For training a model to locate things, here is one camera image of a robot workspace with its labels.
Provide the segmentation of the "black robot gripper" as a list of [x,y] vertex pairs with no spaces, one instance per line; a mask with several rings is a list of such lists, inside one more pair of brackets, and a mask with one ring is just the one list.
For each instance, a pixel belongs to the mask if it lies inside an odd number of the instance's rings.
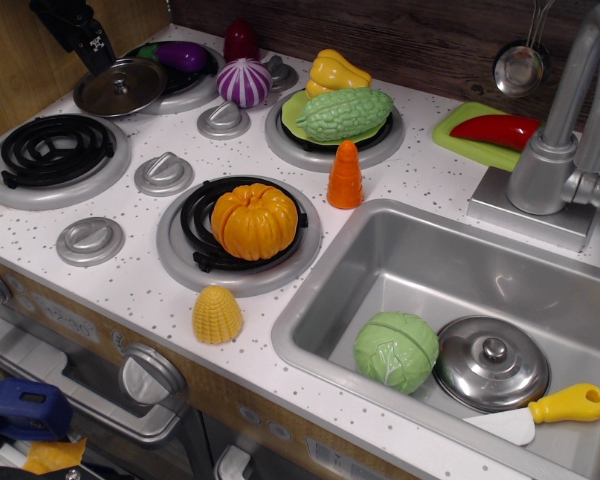
[[29,7],[67,52],[78,54],[91,75],[115,64],[111,42],[86,1],[31,0]]

